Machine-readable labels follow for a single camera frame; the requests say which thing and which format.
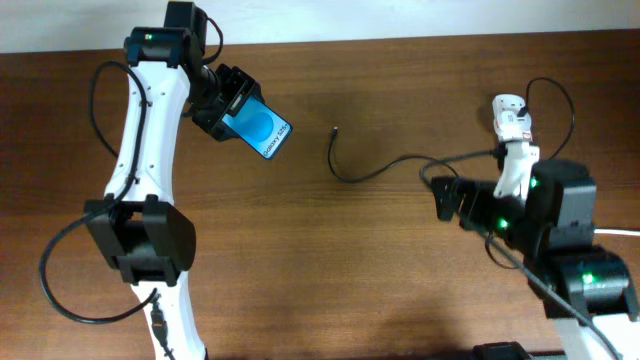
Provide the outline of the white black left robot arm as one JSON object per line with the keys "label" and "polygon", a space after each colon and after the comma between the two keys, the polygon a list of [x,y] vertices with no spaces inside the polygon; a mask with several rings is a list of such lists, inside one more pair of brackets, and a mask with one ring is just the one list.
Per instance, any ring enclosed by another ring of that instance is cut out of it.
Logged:
{"label": "white black left robot arm", "polygon": [[140,300],[158,359],[205,359],[191,306],[193,223],[174,205],[173,162],[180,121],[190,117],[217,141],[262,130],[260,85],[237,67],[211,69],[211,20],[193,2],[171,1],[160,27],[136,27],[124,42],[129,103],[117,164],[104,197],[86,212],[106,212],[88,230],[108,266]]}

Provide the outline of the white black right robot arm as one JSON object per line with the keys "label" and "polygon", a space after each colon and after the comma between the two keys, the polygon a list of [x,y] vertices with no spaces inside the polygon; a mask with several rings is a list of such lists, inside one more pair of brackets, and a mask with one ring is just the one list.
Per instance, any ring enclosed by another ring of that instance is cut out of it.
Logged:
{"label": "white black right robot arm", "polygon": [[584,165],[508,158],[496,183],[425,183],[439,219],[458,216],[527,277],[567,358],[638,358],[638,297],[622,258],[594,242],[597,186]]}

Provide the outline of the blue Samsung Galaxy smartphone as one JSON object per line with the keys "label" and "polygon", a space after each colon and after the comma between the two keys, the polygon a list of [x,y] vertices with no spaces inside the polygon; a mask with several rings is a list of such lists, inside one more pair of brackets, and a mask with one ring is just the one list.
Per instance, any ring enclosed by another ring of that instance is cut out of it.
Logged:
{"label": "blue Samsung Galaxy smartphone", "polygon": [[256,97],[249,97],[235,115],[222,122],[266,160],[278,153],[293,127]]}

